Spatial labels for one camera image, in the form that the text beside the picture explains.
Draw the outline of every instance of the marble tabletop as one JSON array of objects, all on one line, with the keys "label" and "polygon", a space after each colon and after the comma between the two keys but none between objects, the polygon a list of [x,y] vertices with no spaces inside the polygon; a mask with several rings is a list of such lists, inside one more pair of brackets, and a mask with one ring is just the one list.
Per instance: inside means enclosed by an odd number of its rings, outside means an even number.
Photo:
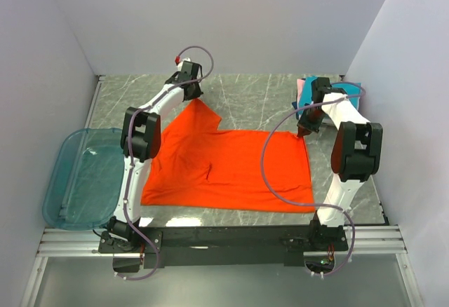
[{"label": "marble tabletop", "polygon": [[[102,76],[94,101],[89,127],[121,128],[125,110],[138,107],[155,96],[169,75],[143,74]],[[271,130],[282,116],[292,110],[299,74],[222,74],[202,83],[201,99],[222,117],[219,129]],[[329,76],[339,81],[339,76]],[[179,114],[186,103],[175,109],[162,123],[163,128]],[[296,132],[291,117],[279,130]],[[332,179],[330,154],[337,131],[322,126],[318,134],[306,137],[314,198],[323,202]],[[202,207],[142,206],[143,226],[248,226],[308,224],[313,214],[286,214]],[[383,224],[382,207],[370,178],[356,194],[349,214],[356,224]]]}]

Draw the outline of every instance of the transparent container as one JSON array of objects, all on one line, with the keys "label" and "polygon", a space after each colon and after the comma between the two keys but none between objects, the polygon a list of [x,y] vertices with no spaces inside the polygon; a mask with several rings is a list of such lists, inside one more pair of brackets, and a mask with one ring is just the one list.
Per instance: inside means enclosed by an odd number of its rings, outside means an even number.
[{"label": "transparent container", "polygon": [[42,207],[50,226],[88,230],[109,221],[125,165],[120,138],[118,128],[85,128],[64,141]]}]

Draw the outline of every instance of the blue cloth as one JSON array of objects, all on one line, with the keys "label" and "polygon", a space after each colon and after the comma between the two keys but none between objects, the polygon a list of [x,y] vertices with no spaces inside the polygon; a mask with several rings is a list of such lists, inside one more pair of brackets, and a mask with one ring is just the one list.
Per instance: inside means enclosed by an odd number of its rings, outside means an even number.
[{"label": "blue cloth", "polygon": [[[300,102],[298,104],[296,104],[296,101],[292,102],[292,106],[294,109],[298,109],[298,107],[303,107],[305,104],[311,104],[311,83],[312,83],[312,81],[314,81],[317,78],[318,77],[316,77],[316,76],[311,76],[311,77],[307,77],[305,79],[304,87],[302,88],[302,93],[301,93],[301,97],[300,97]],[[345,83],[337,83],[337,84],[333,85],[333,87],[344,88],[344,90],[346,91],[346,93],[348,95],[356,95],[357,93],[360,93],[360,89],[358,89],[354,85],[349,85],[349,84],[345,84]],[[350,99],[352,105],[356,109],[358,109],[358,100],[359,99],[360,98],[351,98]],[[301,114],[302,114],[302,111],[297,112],[296,119],[299,119]]]}]

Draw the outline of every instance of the white backdrop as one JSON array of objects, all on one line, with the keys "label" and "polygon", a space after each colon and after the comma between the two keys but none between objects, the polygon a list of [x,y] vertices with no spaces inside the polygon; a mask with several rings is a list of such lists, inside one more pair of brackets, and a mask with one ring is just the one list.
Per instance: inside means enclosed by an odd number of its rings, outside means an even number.
[{"label": "white backdrop", "polygon": [[172,72],[193,43],[210,49],[219,73],[345,74],[384,2],[56,1],[96,74]]},{"label": "white backdrop", "polygon": [[426,306],[449,306],[449,0],[386,0],[347,78],[384,126],[376,185]]},{"label": "white backdrop", "polygon": [[0,297],[18,306],[63,139],[84,126],[95,77],[54,0],[0,0]]}]

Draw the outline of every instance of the red cloth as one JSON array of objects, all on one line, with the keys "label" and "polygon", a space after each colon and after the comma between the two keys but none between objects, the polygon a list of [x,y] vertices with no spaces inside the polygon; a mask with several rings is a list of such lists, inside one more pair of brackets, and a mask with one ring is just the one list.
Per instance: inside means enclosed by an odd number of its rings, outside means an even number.
[{"label": "red cloth", "polygon": [[[143,205],[184,205],[270,212],[313,212],[289,205],[265,186],[260,154],[268,132],[217,130],[221,118],[195,99],[163,131],[142,194]],[[273,188],[295,202],[313,203],[304,140],[276,132],[265,154]]]}]

